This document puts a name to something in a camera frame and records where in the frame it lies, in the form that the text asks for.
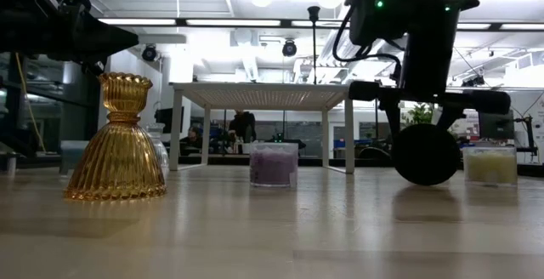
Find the amber glass vase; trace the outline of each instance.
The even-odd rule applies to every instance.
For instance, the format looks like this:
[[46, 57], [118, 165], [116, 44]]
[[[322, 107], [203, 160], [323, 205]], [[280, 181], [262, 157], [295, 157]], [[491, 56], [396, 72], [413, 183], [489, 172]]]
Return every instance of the amber glass vase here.
[[105, 73], [99, 81], [110, 122], [89, 142], [65, 197], [116, 200], [164, 195], [166, 186], [153, 143], [137, 124], [153, 84], [124, 73]]

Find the white table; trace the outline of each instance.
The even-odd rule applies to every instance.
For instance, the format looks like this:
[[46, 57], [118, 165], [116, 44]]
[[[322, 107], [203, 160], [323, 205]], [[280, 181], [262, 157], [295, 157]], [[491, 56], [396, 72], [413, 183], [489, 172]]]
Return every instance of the white table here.
[[354, 172], [354, 108], [346, 85], [277, 83], [173, 83], [173, 116], [170, 139], [170, 170], [177, 171], [179, 129], [183, 97], [204, 108], [204, 134], [201, 165], [207, 165], [212, 109], [321, 111], [323, 128], [323, 166], [329, 168], [330, 109], [344, 102], [346, 125], [346, 174]]

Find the security camera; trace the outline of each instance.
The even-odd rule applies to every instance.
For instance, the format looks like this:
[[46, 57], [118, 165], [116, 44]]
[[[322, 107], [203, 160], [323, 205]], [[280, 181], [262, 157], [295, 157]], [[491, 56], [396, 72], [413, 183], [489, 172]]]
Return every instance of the security camera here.
[[142, 59], [148, 62], [155, 62], [161, 58], [161, 53], [156, 50], [155, 44], [145, 45], [145, 49], [142, 52]]
[[292, 57], [297, 54], [297, 45], [295, 45], [294, 40], [286, 40], [286, 43], [283, 45], [281, 50], [285, 57]]

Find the fluorescent light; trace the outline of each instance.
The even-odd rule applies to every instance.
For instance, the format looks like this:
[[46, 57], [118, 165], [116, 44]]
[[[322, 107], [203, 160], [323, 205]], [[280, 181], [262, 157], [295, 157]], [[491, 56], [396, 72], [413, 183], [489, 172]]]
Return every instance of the fluorescent light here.
[[[329, 27], [329, 28], [340, 28], [342, 21], [340, 20], [318, 20], [315, 22], [316, 27]], [[312, 22], [309, 20], [294, 20], [292, 25], [295, 27], [311, 27]]]
[[279, 20], [187, 20], [188, 26], [279, 26]]
[[502, 30], [544, 30], [544, 24], [504, 24]]
[[99, 19], [108, 25], [117, 26], [175, 26], [174, 19]]
[[469, 23], [460, 23], [457, 24], [457, 29], [463, 30], [488, 30], [490, 29], [491, 24], [469, 24]]
[[285, 40], [284, 37], [277, 36], [259, 36], [258, 41], [263, 43], [282, 43]]

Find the glass jar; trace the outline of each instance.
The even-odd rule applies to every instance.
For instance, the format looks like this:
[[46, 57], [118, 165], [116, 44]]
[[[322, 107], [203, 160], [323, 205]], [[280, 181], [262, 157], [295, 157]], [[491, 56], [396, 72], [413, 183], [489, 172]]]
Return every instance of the glass jar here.
[[465, 147], [462, 154], [466, 181], [481, 185], [518, 183], [514, 147]]
[[161, 141], [162, 130], [164, 129], [163, 123], [151, 123], [145, 126], [147, 134], [151, 137], [153, 148], [155, 148], [156, 159], [159, 162], [161, 168], [168, 168], [168, 152], [167, 148]]

